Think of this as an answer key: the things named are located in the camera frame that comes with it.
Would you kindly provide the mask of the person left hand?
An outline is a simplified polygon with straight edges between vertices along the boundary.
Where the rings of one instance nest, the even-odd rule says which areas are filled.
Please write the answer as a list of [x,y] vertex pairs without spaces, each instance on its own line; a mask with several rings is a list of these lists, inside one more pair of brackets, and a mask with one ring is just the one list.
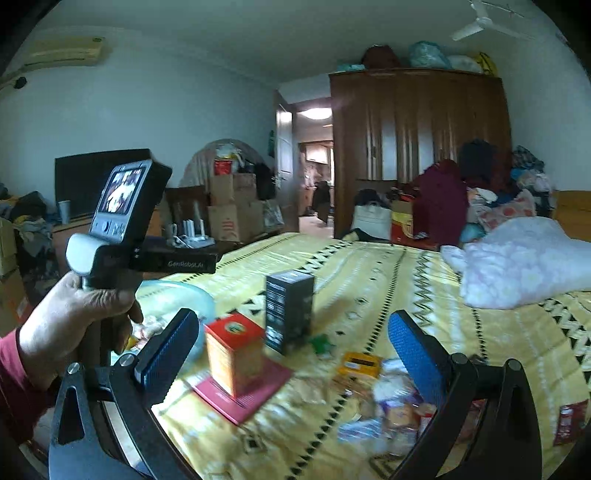
[[19,356],[31,383],[46,390],[75,360],[86,330],[96,322],[114,320],[114,350],[127,344],[133,323],[143,321],[131,290],[84,290],[81,277],[64,275],[33,310],[17,335]]

